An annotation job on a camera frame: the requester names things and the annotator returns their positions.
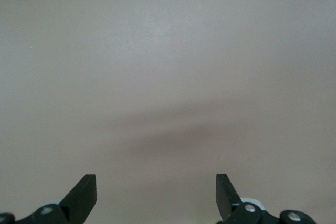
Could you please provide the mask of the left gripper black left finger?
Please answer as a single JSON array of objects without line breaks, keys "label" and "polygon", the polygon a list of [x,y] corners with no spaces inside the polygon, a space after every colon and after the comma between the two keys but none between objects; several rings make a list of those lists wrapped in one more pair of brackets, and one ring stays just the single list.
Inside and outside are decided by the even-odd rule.
[{"label": "left gripper black left finger", "polygon": [[94,174],[86,174],[58,204],[46,204],[15,224],[84,224],[97,202]]}]

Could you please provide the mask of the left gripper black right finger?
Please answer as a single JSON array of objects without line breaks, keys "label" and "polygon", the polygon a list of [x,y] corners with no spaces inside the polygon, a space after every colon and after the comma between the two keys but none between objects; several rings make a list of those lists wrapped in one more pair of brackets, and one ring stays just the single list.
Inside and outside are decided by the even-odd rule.
[{"label": "left gripper black right finger", "polygon": [[280,224],[277,217],[254,203],[243,202],[226,174],[216,175],[217,224]]}]

